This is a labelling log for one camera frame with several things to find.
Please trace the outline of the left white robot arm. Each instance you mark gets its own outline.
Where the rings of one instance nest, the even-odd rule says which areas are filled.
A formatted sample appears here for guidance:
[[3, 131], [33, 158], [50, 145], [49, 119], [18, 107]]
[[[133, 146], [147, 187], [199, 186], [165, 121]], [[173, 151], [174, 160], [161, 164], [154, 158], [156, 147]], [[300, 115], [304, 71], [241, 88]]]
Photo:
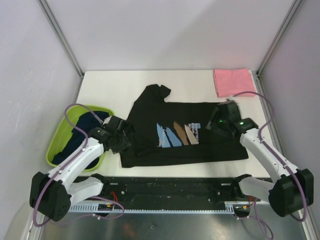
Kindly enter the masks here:
[[74, 205], [91, 197], [105, 200], [111, 188], [100, 176], [90, 176], [76, 182], [85, 168], [107, 151], [118, 154], [131, 144], [127, 137], [131, 124], [117, 116], [106, 118], [98, 127], [84, 134], [80, 146], [62, 163], [48, 173], [37, 172], [31, 181], [29, 205], [33, 208], [33, 219], [41, 213], [58, 222]]

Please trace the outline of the black printed t shirt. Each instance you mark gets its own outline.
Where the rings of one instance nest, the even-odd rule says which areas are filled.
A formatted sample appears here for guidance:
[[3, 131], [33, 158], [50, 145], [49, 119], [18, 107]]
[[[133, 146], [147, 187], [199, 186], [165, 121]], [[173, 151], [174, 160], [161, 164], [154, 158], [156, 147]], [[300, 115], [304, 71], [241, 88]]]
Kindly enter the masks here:
[[131, 146], [120, 153], [123, 168], [248, 159], [239, 138], [221, 139], [206, 128], [218, 103], [166, 102], [170, 93], [152, 84], [134, 102], [127, 118]]

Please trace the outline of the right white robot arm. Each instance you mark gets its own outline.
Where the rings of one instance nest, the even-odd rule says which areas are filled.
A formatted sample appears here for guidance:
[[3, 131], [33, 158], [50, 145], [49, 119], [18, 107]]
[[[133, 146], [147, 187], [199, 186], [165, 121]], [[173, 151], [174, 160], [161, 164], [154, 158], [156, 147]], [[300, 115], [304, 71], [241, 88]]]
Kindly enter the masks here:
[[306, 169], [299, 169], [273, 146], [268, 145], [261, 128], [251, 119], [242, 118], [235, 101], [219, 103], [213, 110], [206, 127], [224, 140], [238, 138], [268, 172], [271, 181], [243, 174], [233, 180], [231, 196], [242, 201], [252, 196], [268, 202], [280, 217], [304, 210], [314, 201], [314, 176]]

